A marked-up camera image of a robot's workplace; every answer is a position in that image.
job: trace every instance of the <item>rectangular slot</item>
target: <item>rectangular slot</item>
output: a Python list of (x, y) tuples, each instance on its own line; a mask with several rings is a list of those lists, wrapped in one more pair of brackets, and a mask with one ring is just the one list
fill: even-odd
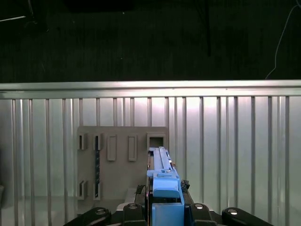
[(79, 184), (79, 200), (84, 200), (87, 197), (88, 192), (88, 182), (85, 180), (82, 180)]
[(128, 160), (137, 160), (137, 135), (128, 136)]
[(94, 150), (101, 151), (103, 148), (103, 134), (94, 135)]
[(108, 136), (107, 160), (116, 161), (116, 152), (117, 152), (117, 136), (116, 135)]
[(93, 186), (94, 188), (94, 197), (93, 197), (93, 200), (97, 200), (99, 201), (100, 200), (100, 182), (98, 184), (94, 184)]
[(164, 146), (164, 137), (150, 137), (150, 146), (149, 147), (163, 147)]
[(78, 137), (78, 149), (86, 150), (86, 148), (87, 148), (87, 134), (80, 133)]

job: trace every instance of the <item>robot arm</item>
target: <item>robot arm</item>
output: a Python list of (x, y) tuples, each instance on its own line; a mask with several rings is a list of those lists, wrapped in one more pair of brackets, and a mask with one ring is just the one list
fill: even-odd
[(219, 215), (194, 203), (168, 151), (150, 148), (148, 156), (147, 182), (137, 187), (134, 203), (119, 205), (114, 214), (93, 208), (64, 226), (272, 226), (238, 208)]

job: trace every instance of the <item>cable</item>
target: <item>cable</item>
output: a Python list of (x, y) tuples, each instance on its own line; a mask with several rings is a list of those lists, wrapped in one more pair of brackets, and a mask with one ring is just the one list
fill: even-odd
[(278, 45), (277, 45), (277, 48), (276, 48), (276, 52), (275, 52), (275, 62), (274, 62), (274, 65), (275, 65), (275, 66), (274, 66), (274, 68), (268, 73), (268, 75), (265, 77), (265, 79), (267, 79), (267, 78), (269, 77), (269, 75), (272, 74), (273, 71), (274, 71), (274, 70), (276, 69), (276, 67), (277, 67), (277, 53), (278, 53), (278, 49), (279, 49), (279, 46), (280, 46), (280, 43), (281, 43), (283, 34), (284, 34), (285, 30), (286, 30), (288, 20), (289, 20), (291, 14), (292, 14), (292, 11), (293, 11), (296, 7), (301, 8), (301, 4), (298, 2), (298, 0), (296, 0), (296, 2), (297, 2), (297, 5), (295, 5), (294, 7), (292, 7), (290, 13), (289, 13), (288, 16), (287, 16), (286, 23), (285, 23), (285, 25), (284, 25), (282, 34), (281, 34), (281, 36), (280, 36), (280, 39), (279, 39), (279, 42), (278, 42)]
[(301, 8), (301, 4), (299, 3), (298, 0), (296, 0), (297, 5)]

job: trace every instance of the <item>blue plastic part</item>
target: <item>blue plastic part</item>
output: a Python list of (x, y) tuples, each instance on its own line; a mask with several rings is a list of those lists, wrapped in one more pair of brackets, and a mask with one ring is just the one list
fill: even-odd
[(152, 226), (183, 226), (184, 198), (181, 179), (176, 169), (171, 166), (171, 158), (166, 149), (150, 148), (150, 151), (154, 154), (154, 170), (147, 171), (147, 176), (153, 178), (153, 197), (180, 198), (181, 201), (153, 203)]

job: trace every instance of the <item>vertical rib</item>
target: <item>vertical rib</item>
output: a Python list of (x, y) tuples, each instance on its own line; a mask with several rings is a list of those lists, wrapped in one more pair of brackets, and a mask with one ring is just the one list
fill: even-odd
[(50, 182), (50, 118), (49, 118), (49, 99), (45, 102), (46, 113), (46, 168), (47, 168), (47, 214), (48, 225), (51, 225), (51, 182)]
[(200, 199), (204, 201), (204, 99), (199, 100), (199, 140), (200, 140)]
[(230, 168), (230, 152), (229, 152), (229, 97), (226, 97), (226, 156), (227, 156), (227, 164), (226, 164), (226, 169), (227, 169), (227, 186), (226, 186), (226, 200), (228, 206), (230, 205), (230, 199), (229, 199), (229, 168)]
[(134, 98), (131, 98), (131, 126), (135, 126), (135, 102)]
[[(71, 137), (73, 138), (73, 142), (72, 142), (72, 149), (73, 150), (76, 150), (77, 149), (77, 142), (78, 142), (78, 139), (77, 139), (77, 133), (76, 133), (76, 130), (75, 128), (77, 128), (77, 124), (79, 124), (79, 118), (77, 118), (77, 113), (79, 113), (78, 109), (76, 109), (76, 102), (74, 99), (71, 100), (71, 106), (70, 106), (70, 109), (71, 109), (71, 119), (70, 119), (70, 122), (71, 122)], [(77, 156), (76, 154), (72, 154), (73, 156), (73, 173), (74, 174), (77, 174), (78, 173), (78, 167), (77, 167)], [(78, 186), (77, 186), (77, 179), (74, 179), (73, 180), (73, 198), (74, 197), (77, 197), (77, 194), (78, 194)], [(77, 211), (77, 205), (74, 204), (73, 205), (73, 211), (76, 213)]]
[(234, 97), (234, 205), (238, 206), (238, 98)]
[(185, 173), (184, 173), (184, 176), (185, 176), (185, 179), (187, 179), (187, 106), (186, 106), (186, 98), (183, 97), (183, 105), (182, 105), (182, 110), (183, 110), (183, 129), (184, 129), (184, 132), (183, 132), (183, 135), (184, 135), (184, 147), (185, 147), (185, 166), (184, 166), (184, 170), (185, 170)]
[(272, 98), (268, 97), (268, 222), (272, 222)]
[(255, 98), (251, 97), (251, 214), (255, 214)]
[(117, 119), (117, 99), (113, 98), (113, 125), (118, 125), (118, 119)]
[(13, 126), (13, 189), (14, 189), (14, 216), (15, 225), (18, 226), (18, 159), (17, 159), (17, 133), (16, 133), (16, 100), (12, 100), (12, 126)]
[(221, 136), (222, 136), (222, 129), (221, 129), (221, 118), (222, 118), (222, 113), (221, 113), (221, 98), (217, 98), (217, 103), (216, 103), (216, 110), (217, 110), (217, 119), (216, 119), (216, 142), (217, 142), (217, 209), (219, 212), (221, 212), (221, 196), (222, 196), (222, 172), (221, 172)]
[(62, 100), (63, 111), (63, 185), (64, 185), (64, 222), (68, 222), (68, 189), (67, 189), (67, 147), (66, 147), (66, 99)]
[(165, 126), (169, 128), (169, 99), (165, 98)]
[(285, 97), (285, 225), (290, 225), (289, 97)]
[(174, 137), (175, 137), (175, 161), (178, 158), (178, 143), (177, 143), (177, 139), (178, 139), (178, 99), (175, 97), (174, 98)]
[(147, 98), (147, 125), (152, 126), (152, 115), (151, 115), (151, 98)]
[(80, 99), (79, 99), (79, 125), (80, 125), (80, 126), (83, 126), (83, 125), (84, 125), (83, 113), (84, 113), (84, 109), (83, 109), (83, 99), (80, 98)]
[(288, 219), (286, 217), (286, 206), (287, 206), (287, 194), (286, 194), (286, 183), (287, 183), (287, 99), (286, 97), (278, 98), (278, 149), (277, 149), (277, 186), (278, 186), (278, 224), (281, 226), (287, 225)]
[(29, 100), (29, 157), (30, 157), (30, 201), (32, 226), (35, 226), (34, 206), (34, 169), (33, 169), (33, 121), (32, 121), (32, 99)]
[(126, 125), (126, 99), (125, 98), (122, 98), (122, 117), (123, 117), (123, 120), (122, 120), (122, 126), (125, 126)]
[(100, 99), (96, 98), (96, 126), (100, 126)]

